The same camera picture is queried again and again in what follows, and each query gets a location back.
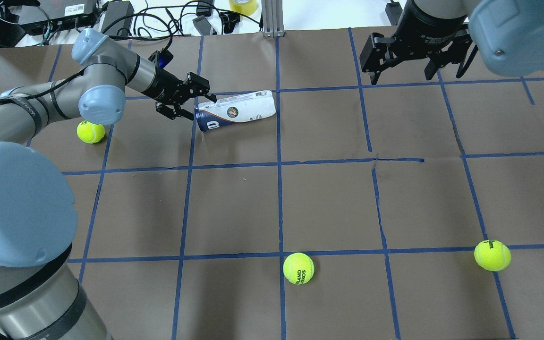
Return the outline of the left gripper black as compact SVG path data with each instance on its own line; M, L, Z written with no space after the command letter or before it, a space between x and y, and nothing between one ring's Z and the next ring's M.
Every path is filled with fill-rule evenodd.
M156 103L156 111L174 120L175 118L186 118L194 120L194 114L181 106L188 100L197 97L205 97L213 103L217 103L217 97L210 90L209 80L188 72L186 79L180 80L173 74L155 67L155 77L152 84L153 99Z

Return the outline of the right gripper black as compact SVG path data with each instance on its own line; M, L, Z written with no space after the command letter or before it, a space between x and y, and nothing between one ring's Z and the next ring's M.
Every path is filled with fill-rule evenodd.
M423 11L416 2L408 2L403 7L398 2L389 2L385 11L391 24L397 25L395 33L391 37L371 33L360 53L361 71L369 74L372 85L378 84L381 73L398 61L429 57L426 80L431 80L448 64L459 64L457 79L468 71L478 46L474 44L467 55L473 41L470 36L457 35L466 27L465 15L436 17Z

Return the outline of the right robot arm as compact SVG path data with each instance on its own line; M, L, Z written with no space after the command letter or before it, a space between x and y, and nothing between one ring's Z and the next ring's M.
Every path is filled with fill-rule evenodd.
M544 0L408 0L390 35L314 30L203 43L199 73L216 94L368 87L418 61L415 76L431 80L474 57L495 75L520 77L544 71Z

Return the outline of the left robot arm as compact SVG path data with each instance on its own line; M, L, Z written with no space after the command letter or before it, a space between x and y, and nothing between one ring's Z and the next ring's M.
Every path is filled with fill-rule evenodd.
M111 340L68 266L78 230L76 199L54 157L71 156L71 123L121 120L129 88L169 119L194 119L184 103L215 99L210 83L165 69L167 48L149 58L112 36L83 30L66 79L15 86L0 94L0 340Z

